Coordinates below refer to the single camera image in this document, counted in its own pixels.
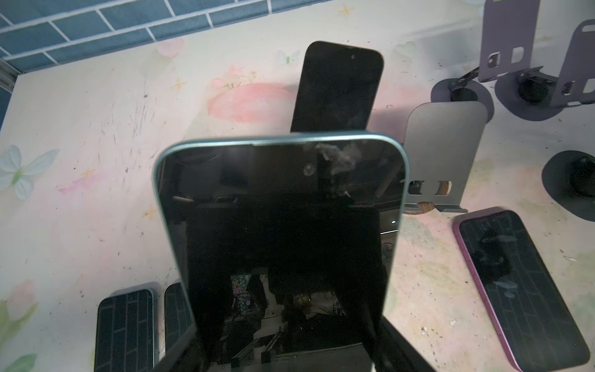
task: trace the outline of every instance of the smartphone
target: smartphone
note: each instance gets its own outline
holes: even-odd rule
[[[545,372],[585,364],[581,332],[518,214],[470,213],[454,232],[511,364]]]
[[[392,267],[380,201],[400,211],[404,156],[367,132],[207,140],[160,156],[155,192],[177,226],[203,365],[286,369],[291,356],[297,370],[370,371]]]
[[[157,360],[153,291],[104,299],[97,312],[95,372],[151,371]]]
[[[308,47],[292,132],[363,130],[384,68],[371,49],[316,41]]]

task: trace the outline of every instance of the phone edge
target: phone edge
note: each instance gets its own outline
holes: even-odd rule
[[[490,298],[488,297],[486,289],[484,288],[484,286],[481,282],[480,275],[477,272],[475,265],[473,264],[473,260],[471,259],[471,255],[469,254],[469,250],[467,250],[467,246],[465,245],[465,242],[463,241],[463,237],[462,237],[461,231],[460,231],[460,226],[463,221],[472,220],[473,218],[478,218],[478,217],[486,217],[486,216],[496,214],[499,212],[504,212],[504,211],[506,211],[504,208],[493,207],[493,208],[488,208],[488,209],[484,209],[481,211],[467,213],[467,214],[464,214],[464,215],[460,216],[459,218],[457,218],[455,220],[455,222],[453,223],[452,228],[453,228],[453,232],[455,234],[456,242],[458,243],[459,249],[461,250],[461,254],[463,255],[463,259],[465,260],[465,263],[467,264],[467,267],[469,268],[469,272],[471,273],[473,282],[475,282],[475,287],[477,288],[477,292],[479,292],[481,300],[484,303],[484,306],[487,310],[488,315],[490,316],[491,323],[495,328],[498,339],[500,340],[500,344],[502,345],[502,348],[504,349],[504,353],[506,354],[506,357],[507,357],[509,363],[513,366],[513,368],[519,372],[523,372],[523,370],[518,365],[514,354],[512,353],[511,346],[510,346],[510,344],[508,344],[508,340],[506,339],[506,336],[504,335],[504,330],[502,329],[500,320],[498,320],[498,316],[496,315],[494,307],[491,305]]]

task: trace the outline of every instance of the black suction cup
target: black suction cup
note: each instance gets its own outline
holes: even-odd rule
[[[547,193],[564,209],[595,222],[595,158],[581,151],[556,154],[541,174]]]
[[[510,73],[496,81],[496,97],[508,111],[521,119],[543,121],[562,111],[561,108],[549,107],[556,87],[556,78],[541,74],[538,69]]]
[[[465,87],[450,90],[450,85],[458,79],[442,80],[432,88],[430,99],[432,102],[478,101],[487,109],[487,122],[494,117],[494,101],[490,92],[476,81],[467,82]]]

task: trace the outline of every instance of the table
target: table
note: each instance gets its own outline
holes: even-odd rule
[[[0,298],[11,319],[26,320],[10,338],[0,332],[0,370],[29,354],[34,371],[93,370],[97,306],[134,286],[159,293],[162,354],[161,295],[179,274],[151,188],[159,152],[182,139],[289,132],[302,57],[315,40],[383,54],[369,127],[403,140],[432,85],[478,65],[481,3],[333,0],[20,76],[0,151],[17,146],[22,164],[59,153],[33,176],[25,201],[13,187],[0,191]],[[543,0],[532,65],[557,75],[572,31],[594,17],[590,0]],[[280,51],[300,58],[280,64]],[[540,174],[560,151],[595,152],[595,107],[533,123],[494,103],[462,206],[521,216],[593,349],[595,229],[555,204]],[[512,371],[452,217],[403,217],[385,315],[437,370]]]

